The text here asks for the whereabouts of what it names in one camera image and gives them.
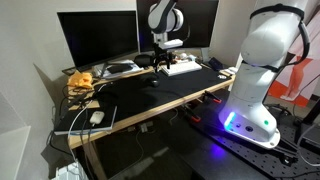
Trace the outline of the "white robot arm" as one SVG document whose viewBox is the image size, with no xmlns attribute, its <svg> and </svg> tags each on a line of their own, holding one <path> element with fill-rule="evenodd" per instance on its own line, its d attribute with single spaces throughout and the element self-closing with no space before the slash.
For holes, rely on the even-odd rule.
<svg viewBox="0 0 320 180">
<path fill-rule="evenodd" d="M 298 35 L 304 43 L 302 56 L 309 53 L 310 40 L 304 24 L 309 1 L 257 0 L 241 45 L 243 61 L 218 114 L 227 133 L 265 149 L 273 149 L 280 142 L 276 119 L 263 105 L 263 99 Z"/>
</svg>

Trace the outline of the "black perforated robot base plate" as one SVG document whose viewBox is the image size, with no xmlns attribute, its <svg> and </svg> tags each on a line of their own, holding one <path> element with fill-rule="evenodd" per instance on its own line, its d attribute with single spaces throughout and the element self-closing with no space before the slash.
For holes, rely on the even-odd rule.
<svg viewBox="0 0 320 180">
<path fill-rule="evenodd" d="M 320 180 L 320 167 L 308 165 L 298 154 L 298 132 L 293 117 L 272 109 L 280 120 L 281 140 L 276 148 L 266 150 L 225 132 L 218 120 L 222 104 L 206 101 L 194 109 L 199 122 L 191 124 L 201 133 L 273 180 Z"/>
</svg>

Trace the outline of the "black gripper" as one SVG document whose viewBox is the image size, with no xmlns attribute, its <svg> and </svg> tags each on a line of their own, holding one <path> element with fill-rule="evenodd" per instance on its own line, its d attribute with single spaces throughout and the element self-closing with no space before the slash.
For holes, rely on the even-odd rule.
<svg viewBox="0 0 320 180">
<path fill-rule="evenodd" d="M 161 49 L 157 43 L 153 44 L 153 48 L 155 53 L 154 55 L 155 63 L 153 66 L 154 72 L 155 73 L 159 72 L 158 64 L 161 61 L 165 61 L 167 69 L 170 69 L 171 61 L 173 60 L 173 54 L 171 52 L 168 52 L 166 49 Z"/>
</svg>

